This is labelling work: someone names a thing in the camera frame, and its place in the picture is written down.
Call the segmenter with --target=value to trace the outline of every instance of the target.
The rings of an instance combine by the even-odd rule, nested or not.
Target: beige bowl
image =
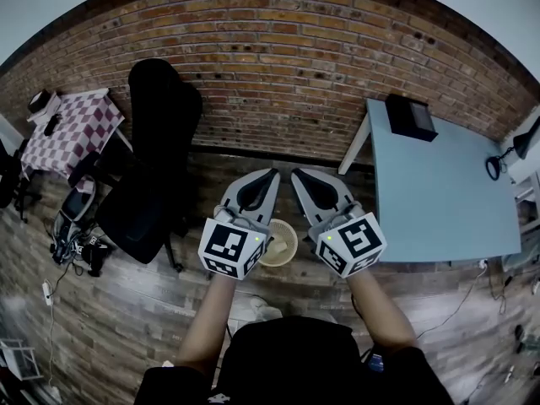
[[[283,220],[272,219],[269,227],[273,240],[259,262],[267,267],[280,267],[293,259],[298,249],[298,236],[294,228]]]

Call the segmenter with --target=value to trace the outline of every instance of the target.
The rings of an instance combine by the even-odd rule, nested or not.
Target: person
[[[382,364],[362,362],[350,328],[290,316],[240,328],[212,389],[236,287],[235,279],[217,274],[182,341],[178,365],[147,370],[135,405],[452,404],[411,323],[369,270],[347,282]]]

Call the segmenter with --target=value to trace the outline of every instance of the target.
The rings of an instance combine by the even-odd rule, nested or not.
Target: table
[[[118,130],[124,116],[107,96],[108,89],[60,96],[58,108],[60,122],[51,136],[44,134],[47,123],[35,127],[21,162],[26,173],[30,170],[55,171],[68,178],[73,168],[88,153],[103,148],[117,133],[131,149],[131,145]],[[77,188],[92,192],[94,183],[82,179]]]
[[[484,162],[501,154],[488,138],[433,117],[431,142],[392,133],[386,106],[367,116],[345,155],[344,174],[371,133],[383,262],[446,262],[521,251],[510,178],[492,181]]]

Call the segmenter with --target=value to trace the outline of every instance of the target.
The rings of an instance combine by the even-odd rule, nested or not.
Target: black office chair
[[[6,208],[15,199],[15,209],[19,211],[20,219],[28,223],[24,217],[24,199],[31,197],[33,201],[41,200],[41,195],[29,192],[30,181],[20,178],[22,167],[17,150],[15,156],[10,156],[0,141],[0,208]]]
[[[115,181],[94,166],[99,154],[89,154],[77,165],[69,183],[75,186],[89,174],[112,186],[95,215],[105,234],[144,264],[165,245],[170,265],[180,272],[183,267],[173,257],[170,233],[182,237],[187,233],[186,162],[203,100],[164,60],[138,62],[128,83],[136,165]]]

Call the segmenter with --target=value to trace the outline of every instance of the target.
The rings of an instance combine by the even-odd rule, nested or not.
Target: chair backrest
[[[2,140],[0,139],[0,173],[5,169],[5,164],[9,161],[9,154],[6,151],[5,147],[2,144]]]
[[[133,153],[153,168],[183,166],[203,110],[201,95],[157,58],[135,64],[128,83]]]

